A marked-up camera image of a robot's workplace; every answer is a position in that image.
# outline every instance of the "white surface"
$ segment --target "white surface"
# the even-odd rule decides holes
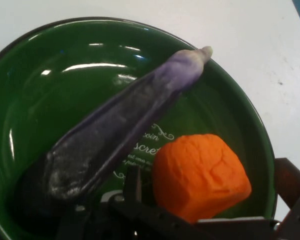
[[[0,50],[41,25],[86,16],[130,19],[211,45],[261,115],[275,156],[300,168],[300,19],[291,0],[1,0]],[[279,200],[276,218],[287,211]]]

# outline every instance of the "toy eggplant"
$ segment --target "toy eggplant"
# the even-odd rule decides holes
[[[25,216],[61,216],[85,201],[147,129],[201,76],[212,48],[180,50],[113,96],[35,161],[14,192]]]

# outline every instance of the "orange play dough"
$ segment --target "orange play dough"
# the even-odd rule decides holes
[[[157,204],[194,223],[246,199],[252,189],[237,155],[218,136],[181,136],[163,146],[152,169]]]

